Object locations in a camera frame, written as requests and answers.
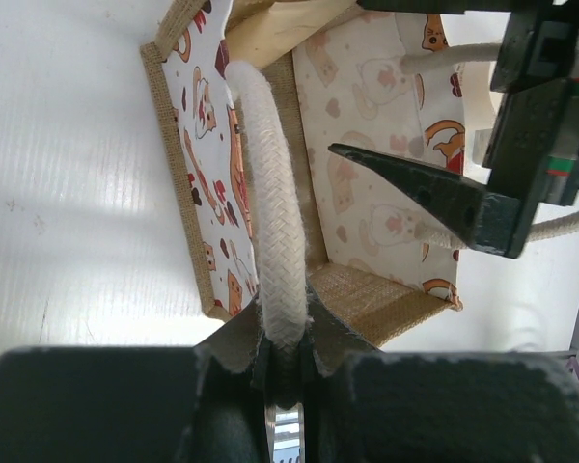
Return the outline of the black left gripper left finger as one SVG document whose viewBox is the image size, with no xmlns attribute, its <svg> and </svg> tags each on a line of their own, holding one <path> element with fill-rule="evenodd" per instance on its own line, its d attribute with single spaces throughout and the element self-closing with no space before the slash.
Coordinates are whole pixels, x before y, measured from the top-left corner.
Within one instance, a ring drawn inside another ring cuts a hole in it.
<svg viewBox="0 0 579 463">
<path fill-rule="evenodd" d="M 0 355 L 0 462 L 266 462 L 262 339 L 248 306 L 184 346 L 37 346 Z"/>
</svg>

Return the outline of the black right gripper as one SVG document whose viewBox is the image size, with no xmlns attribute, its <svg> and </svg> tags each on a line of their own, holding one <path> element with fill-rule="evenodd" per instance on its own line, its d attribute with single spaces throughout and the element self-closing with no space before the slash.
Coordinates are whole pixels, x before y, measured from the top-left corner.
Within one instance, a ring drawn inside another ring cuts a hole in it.
<svg viewBox="0 0 579 463">
<path fill-rule="evenodd" d="M 507 12 L 501 44 L 461 45 L 407 62 L 494 60 L 490 89 L 503 96 L 483 160 L 486 184 L 426 163 L 334 143 L 329 150 L 378 174 L 441 230 L 420 239 L 450 249 L 518 258 L 538 202 L 570 206 L 579 191 L 579 1 L 363 1 L 367 11 Z"/>
</svg>

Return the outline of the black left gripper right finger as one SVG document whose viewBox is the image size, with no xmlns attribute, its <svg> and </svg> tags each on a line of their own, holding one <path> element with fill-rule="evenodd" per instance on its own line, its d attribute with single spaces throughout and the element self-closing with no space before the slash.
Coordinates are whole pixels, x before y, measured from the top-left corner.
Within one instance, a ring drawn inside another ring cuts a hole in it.
<svg viewBox="0 0 579 463">
<path fill-rule="evenodd" d="M 537 353 L 384 352 L 308 290 L 307 462 L 579 462 L 579 388 Z"/>
</svg>

